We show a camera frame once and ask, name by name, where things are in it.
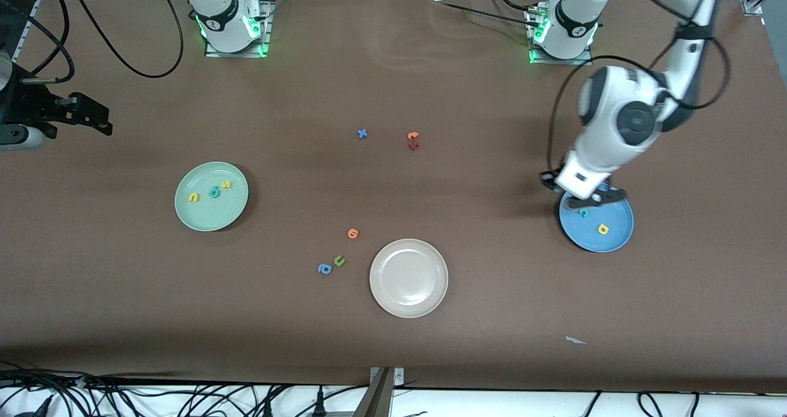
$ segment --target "light green plate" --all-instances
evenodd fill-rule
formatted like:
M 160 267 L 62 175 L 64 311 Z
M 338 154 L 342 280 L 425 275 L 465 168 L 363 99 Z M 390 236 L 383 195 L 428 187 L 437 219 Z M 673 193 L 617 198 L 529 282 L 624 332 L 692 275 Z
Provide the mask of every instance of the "light green plate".
M 230 182 L 230 188 L 221 187 L 225 181 Z M 214 187 L 217 197 L 211 197 Z M 199 196 L 196 202 L 189 201 L 193 193 Z M 225 162 L 208 162 L 189 171 L 180 181 L 175 190 L 175 213 L 191 229 L 216 231 L 233 223 L 247 201 L 248 182 L 241 170 Z

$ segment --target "plate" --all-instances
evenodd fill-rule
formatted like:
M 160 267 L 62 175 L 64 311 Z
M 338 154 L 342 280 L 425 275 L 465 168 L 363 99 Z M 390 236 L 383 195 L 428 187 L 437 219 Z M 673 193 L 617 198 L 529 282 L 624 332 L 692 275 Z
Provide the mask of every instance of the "plate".
M 601 184 L 599 188 L 607 190 L 609 185 Z M 573 243 L 591 252 L 613 252 L 629 241 L 635 231 L 635 214 L 629 201 L 624 199 L 600 207 L 587 207 L 587 217 L 582 217 L 580 210 L 566 207 L 566 200 L 570 196 L 568 193 L 563 194 L 558 216 L 560 226 Z M 599 232 L 602 224 L 607 227 L 606 234 Z
M 230 182 L 230 187 L 222 188 L 223 182 Z M 192 194 L 197 194 L 196 202 L 189 200 Z M 241 170 L 225 162 L 208 162 L 180 181 L 175 190 L 175 213 L 191 229 L 216 231 L 233 223 L 247 201 L 248 182 Z
M 448 290 L 448 267 L 440 252 L 425 241 L 396 240 L 374 257 L 369 285 L 384 310 L 415 319 L 442 302 Z

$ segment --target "green led light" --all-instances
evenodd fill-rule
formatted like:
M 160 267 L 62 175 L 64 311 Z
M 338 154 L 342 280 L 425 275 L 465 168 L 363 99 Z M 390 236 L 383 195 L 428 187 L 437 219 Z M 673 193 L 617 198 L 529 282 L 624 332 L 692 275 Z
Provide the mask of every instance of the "green led light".
M 539 28 L 536 30 L 534 34 L 534 40 L 537 44 L 543 44 L 544 39 L 546 38 L 546 32 L 549 30 L 552 24 L 549 22 L 549 19 L 545 18 L 542 24 L 539 25 Z
M 254 22 L 253 19 L 249 19 L 248 17 L 243 20 L 243 24 L 247 26 L 248 35 L 250 37 L 256 38 L 259 36 L 259 27 L 251 26 L 250 22 Z
M 202 22 L 197 19 L 197 25 L 199 25 L 199 33 L 202 34 L 203 39 L 208 39 L 208 36 L 205 35 L 205 28 L 202 27 Z

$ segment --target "blue plate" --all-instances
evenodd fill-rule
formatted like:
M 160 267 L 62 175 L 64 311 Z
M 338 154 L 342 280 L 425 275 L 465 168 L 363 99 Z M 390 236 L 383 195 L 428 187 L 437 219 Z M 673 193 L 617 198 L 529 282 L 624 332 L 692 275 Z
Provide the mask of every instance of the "blue plate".
M 599 188 L 607 190 L 609 186 L 601 184 Z M 569 197 L 571 195 L 565 193 L 560 199 L 558 217 L 563 231 L 580 248 L 592 252 L 613 252 L 629 241 L 635 231 L 635 213 L 632 212 L 629 201 L 624 199 L 614 204 L 587 207 L 587 215 L 583 217 L 581 210 L 570 210 L 566 207 Z M 602 224 L 607 226 L 606 234 L 599 232 Z

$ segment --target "metal mounting plate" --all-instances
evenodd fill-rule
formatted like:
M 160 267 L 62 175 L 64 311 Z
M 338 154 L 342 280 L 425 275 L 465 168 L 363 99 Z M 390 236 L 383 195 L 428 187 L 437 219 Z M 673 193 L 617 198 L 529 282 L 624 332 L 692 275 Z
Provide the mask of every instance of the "metal mounting plate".
M 380 370 L 379 367 L 373 367 L 369 373 L 369 383 L 374 380 L 374 375 Z M 394 367 L 393 369 L 393 385 L 402 386 L 405 383 L 405 367 Z
M 762 14 L 762 7 L 750 8 L 746 0 L 740 0 L 740 7 L 743 8 L 743 12 L 747 16 L 759 16 L 759 14 Z
M 539 3 L 538 7 L 532 7 L 530 11 L 524 11 L 525 21 L 526 22 L 536 22 L 542 23 L 542 19 L 545 18 L 545 14 L 542 10 L 542 13 L 537 12 L 539 8 L 542 8 L 542 3 Z M 536 44 L 534 42 L 536 30 L 534 27 L 528 27 L 528 44 L 529 44 L 529 58 L 531 59 L 531 63 L 548 63 L 551 65 L 592 65 L 593 62 L 587 62 L 588 59 L 592 57 L 590 52 L 590 47 L 586 47 L 583 52 L 578 55 L 576 58 L 554 58 L 553 56 L 549 55 L 542 46 Z
M 224 57 L 224 58 L 261 58 L 267 57 L 267 50 L 271 44 L 271 32 L 273 30 L 273 17 L 271 13 L 275 9 L 275 0 L 259 0 L 259 15 L 269 16 L 259 21 L 259 39 L 251 42 L 243 50 L 234 53 L 225 53 L 216 50 L 211 44 L 205 44 L 205 57 Z

